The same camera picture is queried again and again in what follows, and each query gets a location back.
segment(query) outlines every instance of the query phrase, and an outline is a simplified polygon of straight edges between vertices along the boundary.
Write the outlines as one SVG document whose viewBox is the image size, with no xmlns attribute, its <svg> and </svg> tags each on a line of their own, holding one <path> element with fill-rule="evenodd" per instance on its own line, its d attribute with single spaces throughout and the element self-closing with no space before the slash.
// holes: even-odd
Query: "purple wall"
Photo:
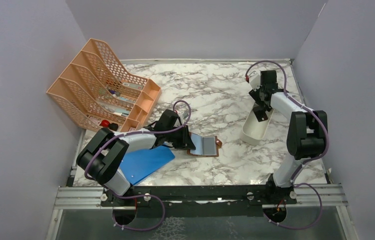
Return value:
<svg viewBox="0 0 375 240">
<path fill-rule="evenodd" d="M 66 0 L 120 59 L 294 58 L 326 0 Z"/>
<path fill-rule="evenodd" d="M 327 111 L 325 165 L 360 239 L 375 240 L 375 1 L 329 0 L 293 66 L 307 103 Z"/>
<path fill-rule="evenodd" d="M 64 0 L 0 0 L 0 239 L 45 239 L 80 134 L 46 90 L 84 43 Z"/>
</svg>

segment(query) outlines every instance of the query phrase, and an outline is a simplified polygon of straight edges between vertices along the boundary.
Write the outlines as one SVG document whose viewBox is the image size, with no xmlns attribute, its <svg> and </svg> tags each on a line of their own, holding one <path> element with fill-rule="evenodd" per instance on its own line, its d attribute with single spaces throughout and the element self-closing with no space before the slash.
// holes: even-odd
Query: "red cap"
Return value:
<svg viewBox="0 0 375 240">
<path fill-rule="evenodd" d="M 104 128 L 108 128 L 108 125 L 110 125 L 110 122 L 107 120 L 102 120 L 102 122 L 99 125 Z"/>
</svg>

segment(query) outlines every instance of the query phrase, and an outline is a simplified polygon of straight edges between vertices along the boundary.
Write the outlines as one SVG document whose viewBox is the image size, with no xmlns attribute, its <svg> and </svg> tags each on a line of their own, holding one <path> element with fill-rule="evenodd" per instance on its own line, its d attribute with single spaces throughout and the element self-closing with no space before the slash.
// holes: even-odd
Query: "mesh basket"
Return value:
<svg viewBox="0 0 375 240">
<path fill-rule="evenodd" d="M 105 67 L 117 78 L 121 83 L 132 83 L 145 86 L 148 82 L 147 78 L 136 76 L 126 70 L 116 54 L 111 50 L 110 46 L 101 40 L 89 39 L 82 51 L 93 53 L 98 56 L 104 63 Z"/>
<path fill-rule="evenodd" d="M 139 84 L 142 90 L 125 86 L 100 57 L 82 50 L 47 93 L 81 128 L 96 132 L 101 128 L 100 123 L 107 120 L 121 126 L 119 131 L 128 132 L 144 126 L 161 95 L 161 88 L 154 81 L 134 77 L 145 80 L 144 85 Z M 113 112 L 110 107 L 116 107 L 128 115 L 125 117 Z"/>
</svg>

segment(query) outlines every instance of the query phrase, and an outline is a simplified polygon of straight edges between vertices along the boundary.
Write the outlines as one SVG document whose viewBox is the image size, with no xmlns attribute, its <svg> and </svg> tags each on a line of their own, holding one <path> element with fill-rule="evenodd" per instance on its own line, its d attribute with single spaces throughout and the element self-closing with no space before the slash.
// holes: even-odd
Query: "white bowl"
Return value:
<svg viewBox="0 0 375 240">
<path fill-rule="evenodd" d="M 273 109 L 270 112 L 267 112 L 267 120 L 258 121 L 253 110 L 251 109 L 245 123 L 242 126 L 240 139 L 247 144 L 251 144 L 254 146 L 258 145 L 266 134 L 270 119 L 272 118 L 272 114 Z"/>
</svg>

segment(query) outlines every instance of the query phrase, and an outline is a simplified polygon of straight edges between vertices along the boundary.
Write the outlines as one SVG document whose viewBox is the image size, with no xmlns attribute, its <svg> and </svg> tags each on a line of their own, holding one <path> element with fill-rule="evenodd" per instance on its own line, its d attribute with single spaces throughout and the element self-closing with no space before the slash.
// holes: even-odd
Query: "white marble table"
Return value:
<svg viewBox="0 0 375 240">
<path fill-rule="evenodd" d="M 281 65 L 288 77 L 287 90 L 298 93 L 291 66 L 288 63 Z M 126 65 L 129 72 L 150 78 L 161 86 L 162 95 L 150 122 L 157 120 L 165 109 L 171 109 L 173 102 L 183 99 L 192 107 L 189 130 L 202 136 L 217 136 L 223 142 L 219 157 L 193 157 L 185 150 L 173 149 L 175 159 L 145 178 L 140 186 L 252 185 L 266 182 L 288 154 L 286 136 L 289 123 L 274 111 L 259 145 L 252 146 L 240 140 L 243 123 L 254 104 L 248 94 L 251 87 L 244 78 L 249 66 L 249 63 Z M 277 66 L 261 64 L 254 70 L 277 70 L 277 82 L 283 86 L 283 74 Z M 87 131 L 84 145 L 93 135 L 94 132 Z M 98 186 L 83 174 L 83 169 L 78 167 L 75 187 Z M 296 183 L 303 182 L 326 183 L 321 160 L 309 163 L 301 172 Z"/>
</svg>

